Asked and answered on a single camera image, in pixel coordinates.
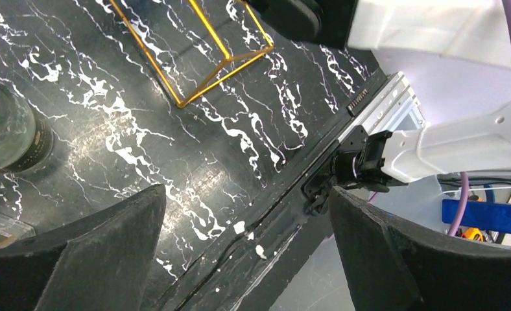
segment gold metal rack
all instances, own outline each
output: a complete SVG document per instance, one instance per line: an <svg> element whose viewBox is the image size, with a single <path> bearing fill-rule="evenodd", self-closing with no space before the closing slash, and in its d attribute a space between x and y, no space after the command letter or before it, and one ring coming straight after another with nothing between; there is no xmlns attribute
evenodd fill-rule
<svg viewBox="0 0 511 311"><path fill-rule="evenodd" d="M252 12L252 9L250 8L250 6L247 3L245 3L244 1L238 0L239 2L241 2L244 5L244 7L246 8L246 11L254 20L255 25L258 27L261 35L264 37L264 39L268 45L266 47L263 47L260 50L257 50L257 51L252 51L252 52L248 52L245 54L240 54L240 55L234 56L232 54L232 52L229 52L229 50L227 50L227 48L225 48L225 45L223 44L223 42L221 41L221 39L215 32L215 29L213 28L211 23L208 21L207 17L204 15L202 9L200 8L200 5L198 5L196 0L189 0L189 3L193 7L193 10L195 11L196 15L200 18L201 22L204 24L204 26L208 30L210 36L213 38L213 41L215 41L215 43L217 44L217 47L219 48L221 53L223 53L223 59L221 60L221 62L219 62L217 67L214 68L214 70L212 70L212 72L198 86L195 87L195 90L189 96L181 99L179 97L179 95L176 93L176 91L173 89L173 87L171 86L168 79L162 73L160 66L156 63L156 60L154 60L154 58L152 57L151 53L147 49L147 46L143 43L143 40L137 35L134 28L131 26L128 18L124 15L124 13L120 9L120 7L116 4L115 0L109 0L109 1L112 4L112 6L114 7L114 10L118 13L118 15L120 15L120 18L122 19L122 21L124 21L124 23L128 27L129 31L131 32L131 34L133 35L133 37L135 38L135 40L137 41L137 43L139 44L139 46L141 47L141 49L143 50L145 55L147 55L147 58L149 59L150 64L153 66L154 70L156 70L156 72L158 73L158 76L161 78L162 82L166 85L167 89L169 90L169 92L171 93L173 98L175 99L177 106L179 108L185 108L192 101L194 101L198 97L206 94L210 89L213 89L215 86L219 85L221 82L230 78L231 76L238 73L242 69L248 67L251 63L260 59L260 57L262 57L263 55L265 55L266 53L270 52L273 49L273 43L269 40L269 37L263 30L263 27L261 26L261 24L257 20L256 16ZM246 61L245 63L243 63L242 65L240 65L239 67L237 67L236 69L232 70L230 73L227 73L225 76L218 79L214 83L208 85L226 65L228 65L229 63L232 63L232 62L237 62L237 61L247 60L247 59L249 59L249 60Z"/></svg>

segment black marble table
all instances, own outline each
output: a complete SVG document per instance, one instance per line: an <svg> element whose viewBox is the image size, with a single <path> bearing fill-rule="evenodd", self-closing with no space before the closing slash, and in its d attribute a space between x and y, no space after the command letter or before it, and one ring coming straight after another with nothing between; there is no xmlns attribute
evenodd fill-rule
<svg viewBox="0 0 511 311"><path fill-rule="evenodd" d="M241 5L200 4L235 54L263 44ZM219 61L186 0L121 5L181 94ZM370 52L293 43L264 28L276 46L270 54L177 109L107 1L0 0L0 81L56 135L40 169L0 175L0 213L39 234L164 184L167 212L143 308L163 308L172 286L178 302L165 309L179 306L194 288L177 289L184 276L208 273L235 228L282 198L350 120L345 107L378 69ZM279 251L253 239L246 251L259 260Z"/></svg>

